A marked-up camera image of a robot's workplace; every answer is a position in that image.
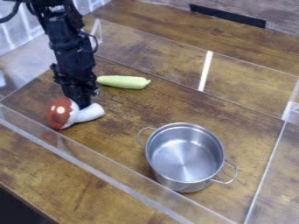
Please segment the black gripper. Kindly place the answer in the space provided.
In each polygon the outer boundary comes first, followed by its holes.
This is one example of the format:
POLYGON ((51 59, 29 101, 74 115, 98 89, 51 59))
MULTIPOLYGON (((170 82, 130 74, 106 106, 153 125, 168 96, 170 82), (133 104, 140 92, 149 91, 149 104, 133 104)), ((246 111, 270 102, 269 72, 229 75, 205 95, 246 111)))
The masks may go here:
POLYGON ((90 96, 98 93, 91 71, 94 65, 93 58, 57 58, 57 62, 50 65, 53 80, 61 85, 63 95, 77 103, 79 109, 90 105, 90 96))

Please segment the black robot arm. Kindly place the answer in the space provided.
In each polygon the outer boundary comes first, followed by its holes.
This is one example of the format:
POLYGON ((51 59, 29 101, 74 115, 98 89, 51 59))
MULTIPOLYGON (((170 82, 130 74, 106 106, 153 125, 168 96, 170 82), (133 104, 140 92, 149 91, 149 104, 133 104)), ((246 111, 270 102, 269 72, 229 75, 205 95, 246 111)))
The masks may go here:
POLYGON ((97 84, 90 35, 82 31, 83 23, 71 0, 27 0, 29 12, 37 17, 49 38, 57 63, 50 64, 54 82, 63 95, 83 109, 90 105, 97 84))

